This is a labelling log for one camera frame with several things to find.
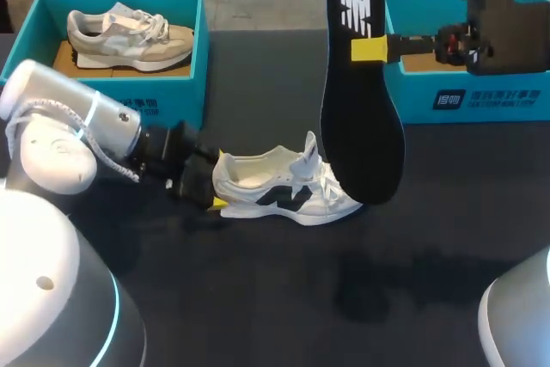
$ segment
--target shoe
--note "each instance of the shoe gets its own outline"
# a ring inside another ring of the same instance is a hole
[[[161,15],[132,10],[121,3],[103,15],[73,10],[67,17],[69,42],[79,68],[131,66],[142,72],[165,70],[193,50],[193,31]]]
[[[331,223],[361,204],[347,196],[308,132],[302,153],[283,146],[259,156],[220,155],[212,181],[217,196],[228,202],[222,217],[282,215],[301,225]]]

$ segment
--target new balance logo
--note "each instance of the new balance logo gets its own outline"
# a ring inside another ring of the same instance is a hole
[[[347,10],[342,12],[342,25],[361,34],[370,37],[370,23],[365,19],[370,18],[370,0],[340,0]]]
[[[305,158],[306,162],[309,162],[309,160],[311,159],[311,157],[313,156],[313,154],[315,153],[316,150],[317,150],[316,146],[313,146],[313,148],[311,148],[311,150],[309,150],[308,155]]]
[[[277,203],[279,208],[296,212],[309,201],[312,195],[309,187],[302,187],[294,198],[292,198],[292,187],[273,187],[266,195],[258,199],[256,204],[268,206]]]

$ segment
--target shoe sole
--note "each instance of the shoe sole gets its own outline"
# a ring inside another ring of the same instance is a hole
[[[141,72],[156,72],[166,70],[179,64],[185,60],[191,52],[186,52],[175,58],[163,60],[161,62],[143,62],[131,58],[121,56],[106,56],[106,55],[88,55],[77,53],[76,66],[81,69],[110,69],[118,67],[131,67]]]
[[[311,215],[303,215],[294,211],[289,211],[284,208],[279,208],[277,206],[229,205],[220,211],[220,215],[224,218],[238,219],[261,218],[271,215],[280,215],[282,217],[290,218],[291,220],[296,221],[297,223],[305,227],[311,227],[314,225],[333,223],[334,221],[338,221],[344,217],[351,215],[353,212],[358,211],[361,207],[362,205],[357,205],[349,210],[337,214],[315,217]]]
[[[379,205],[388,202],[400,184],[405,137],[386,89],[384,63],[352,62],[351,41],[368,37],[369,25],[370,37],[385,34],[386,3],[347,2],[350,8],[342,0],[327,0],[328,66],[321,141],[342,189],[361,204]],[[360,6],[365,4],[370,5],[370,17],[364,18],[362,27]],[[352,12],[358,16],[349,19]]]

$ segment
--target white robot body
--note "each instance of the white robot body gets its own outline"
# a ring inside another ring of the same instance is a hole
[[[48,192],[82,193],[92,184],[97,162],[92,151],[65,124],[43,117],[29,122],[19,145],[25,175]]]
[[[39,100],[70,107],[84,120],[100,147],[114,159],[123,159],[138,140],[141,116],[137,111],[32,60],[20,63],[6,82],[0,95],[0,118],[8,120],[18,108]],[[77,129],[63,111],[56,111],[52,106],[39,106],[39,109],[49,118]]]
[[[0,366],[143,366],[138,310],[69,219],[9,189],[0,217]]]
[[[498,278],[481,299],[478,328],[491,367],[550,365],[550,248]]]

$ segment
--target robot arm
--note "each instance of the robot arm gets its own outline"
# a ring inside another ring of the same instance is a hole
[[[10,189],[0,217],[0,366],[143,367],[138,309],[69,218]]]
[[[550,3],[467,0],[467,22],[442,28],[436,59],[474,75],[550,69]]]
[[[199,144],[185,122],[144,127],[139,112],[32,60],[22,62],[6,83],[0,118],[9,122],[7,188],[61,206],[67,195],[91,185],[97,157],[135,182],[145,175],[164,180],[176,198],[211,206],[213,188],[201,188],[201,199],[194,199],[185,184],[197,182],[189,165],[199,159],[213,167],[219,150]]]
[[[478,327],[491,367],[550,365],[550,248],[498,278],[481,299]]]

